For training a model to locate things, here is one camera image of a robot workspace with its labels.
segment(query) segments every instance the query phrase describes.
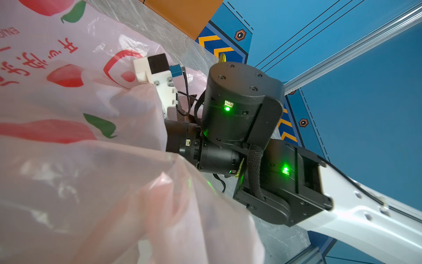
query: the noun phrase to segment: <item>orange box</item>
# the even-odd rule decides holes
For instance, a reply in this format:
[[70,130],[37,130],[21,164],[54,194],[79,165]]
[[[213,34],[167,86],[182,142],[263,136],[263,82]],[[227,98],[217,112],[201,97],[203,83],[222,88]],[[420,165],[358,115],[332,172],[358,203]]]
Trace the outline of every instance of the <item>orange box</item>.
[[140,0],[191,39],[196,39],[223,0]]

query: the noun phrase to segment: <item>braided cable sleeve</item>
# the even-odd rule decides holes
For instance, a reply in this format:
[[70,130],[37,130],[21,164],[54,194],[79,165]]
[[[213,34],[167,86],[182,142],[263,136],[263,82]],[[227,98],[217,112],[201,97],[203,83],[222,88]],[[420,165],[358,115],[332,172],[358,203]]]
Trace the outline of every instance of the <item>braided cable sleeve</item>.
[[249,186],[252,194],[260,200],[264,200],[260,187],[260,170],[263,155],[264,151],[260,146],[251,144],[247,160]]

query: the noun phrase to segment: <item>dashed line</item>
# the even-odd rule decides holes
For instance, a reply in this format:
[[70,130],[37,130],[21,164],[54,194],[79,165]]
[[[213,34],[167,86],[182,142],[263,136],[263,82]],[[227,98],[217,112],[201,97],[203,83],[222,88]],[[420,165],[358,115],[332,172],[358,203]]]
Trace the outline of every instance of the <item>dashed line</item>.
[[[318,133],[319,139],[321,140],[321,144],[322,144],[322,146],[324,147],[324,142],[322,141],[321,135],[319,134],[319,131],[318,131],[318,129],[317,129],[317,124],[315,123],[314,117],[312,116],[311,110],[310,110],[310,108],[309,108],[308,102],[306,101],[306,98],[305,98],[305,95],[304,95],[304,93],[303,93],[303,90],[302,90],[302,88],[299,88],[299,90],[300,90],[300,92],[301,92],[301,93],[302,93],[302,95],[303,95],[303,99],[304,99],[304,100],[305,100],[305,102],[306,102],[306,107],[308,108],[308,110],[309,110],[309,114],[311,115],[312,121],[314,122],[314,126],[315,126],[315,129],[316,129],[316,132]],[[327,159],[328,159],[328,161],[329,161],[329,162],[331,162],[331,161],[330,161],[330,158],[328,157],[328,153],[327,153],[327,150],[325,149],[325,147],[324,147],[324,151],[325,151],[325,154],[327,155]]]
[[[228,1],[227,1],[227,4],[229,4],[229,5],[230,5],[230,7],[231,7],[231,8],[233,8],[233,10],[234,10],[234,11],[236,11],[236,9],[232,6],[232,4],[230,4],[230,2],[228,2]],[[239,15],[241,18],[243,18],[243,16],[242,16],[239,12],[237,12],[237,11],[236,11],[236,13],[238,13],[238,15]],[[246,24],[248,24],[248,26],[249,26],[252,30],[254,30],[254,28],[253,28],[253,27],[251,27],[251,25],[249,25],[249,23],[248,23],[248,22],[246,22],[246,20],[245,20],[245,19],[243,19],[243,21],[244,21]]]

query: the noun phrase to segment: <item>translucent plastic bag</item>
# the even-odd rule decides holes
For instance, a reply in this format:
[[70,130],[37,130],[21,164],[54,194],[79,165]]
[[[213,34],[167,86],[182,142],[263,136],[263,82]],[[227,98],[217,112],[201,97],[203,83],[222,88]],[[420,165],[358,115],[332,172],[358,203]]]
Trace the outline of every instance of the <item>translucent plastic bag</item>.
[[84,2],[1,6],[3,263],[136,263],[146,239],[152,263],[263,262],[250,214],[163,152],[155,86],[131,74],[160,45]]

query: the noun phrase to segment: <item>blue connector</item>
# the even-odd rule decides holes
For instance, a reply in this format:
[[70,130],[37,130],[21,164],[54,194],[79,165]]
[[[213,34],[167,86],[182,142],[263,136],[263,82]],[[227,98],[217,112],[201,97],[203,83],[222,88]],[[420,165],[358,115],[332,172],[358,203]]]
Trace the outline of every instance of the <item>blue connector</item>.
[[183,74],[180,64],[170,66],[170,71],[171,71],[171,76],[173,76],[173,78],[177,76],[181,76]]

